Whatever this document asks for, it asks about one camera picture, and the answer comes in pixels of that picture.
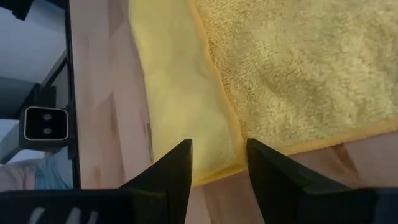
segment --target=wood grain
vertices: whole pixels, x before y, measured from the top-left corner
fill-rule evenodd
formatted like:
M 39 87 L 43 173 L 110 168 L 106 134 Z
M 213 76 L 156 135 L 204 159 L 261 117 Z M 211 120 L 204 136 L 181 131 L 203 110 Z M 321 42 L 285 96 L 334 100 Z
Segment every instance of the wood grain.
M 127 0 L 70 0 L 70 9 L 81 185 L 117 187 L 151 159 Z M 292 158 L 351 187 L 398 185 L 398 132 Z M 186 223 L 264 223 L 247 172 L 192 189 Z
M 117 187 L 150 164 L 144 80 L 124 0 L 70 0 L 81 186 Z

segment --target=yellow microfiber towel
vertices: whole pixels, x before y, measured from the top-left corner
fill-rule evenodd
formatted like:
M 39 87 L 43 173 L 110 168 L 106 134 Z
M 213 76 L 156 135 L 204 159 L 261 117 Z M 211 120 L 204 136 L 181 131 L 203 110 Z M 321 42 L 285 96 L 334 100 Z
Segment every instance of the yellow microfiber towel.
M 398 127 L 396 0 L 130 0 L 153 155 L 193 139 L 193 184 Z

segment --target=camera lens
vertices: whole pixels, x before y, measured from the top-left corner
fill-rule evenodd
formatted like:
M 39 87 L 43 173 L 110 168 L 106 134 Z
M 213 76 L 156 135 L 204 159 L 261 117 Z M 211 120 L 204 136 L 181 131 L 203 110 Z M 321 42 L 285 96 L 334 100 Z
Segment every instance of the camera lens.
M 50 121 L 52 119 L 52 116 L 51 116 L 51 114 L 45 114 L 45 115 L 43 115 L 43 119 L 45 121 Z
M 45 128 L 45 129 L 43 129 L 43 134 L 51 134 L 51 133 L 52 133 L 51 128 Z

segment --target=blue fabric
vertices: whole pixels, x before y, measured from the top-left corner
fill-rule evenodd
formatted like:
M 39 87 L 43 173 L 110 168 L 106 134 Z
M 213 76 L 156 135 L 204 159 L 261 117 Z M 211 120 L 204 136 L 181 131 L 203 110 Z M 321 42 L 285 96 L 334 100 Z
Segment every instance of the blue fabric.
M 68 149 L 43 159 L 35 174 L 35 189 L 72 189 L 72 162 L 68 160 Z

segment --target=wall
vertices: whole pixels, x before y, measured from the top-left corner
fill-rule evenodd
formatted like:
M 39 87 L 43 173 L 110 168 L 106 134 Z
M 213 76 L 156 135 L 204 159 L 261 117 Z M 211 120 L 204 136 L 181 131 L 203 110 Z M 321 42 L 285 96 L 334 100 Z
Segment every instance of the wall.
M 15 125 L 18 125 L 16 120 L 0 119 L 0 141 Z M 8 163 L 37 158 L 44 158 L 44 152 L 25 149 L 16 154 Z
M 33 86 L 31 82 L 0 77 L 0 119 L 13 117 Z
M 41 83 L 65 50 L 64 25 L 64 11 L 45 0 L 25 21 L 0 8 L 0 77 Z
M 52 86 L 57 87 L 56 107 L 64 108 L 69 103 L 68 69 L 65 66 Z

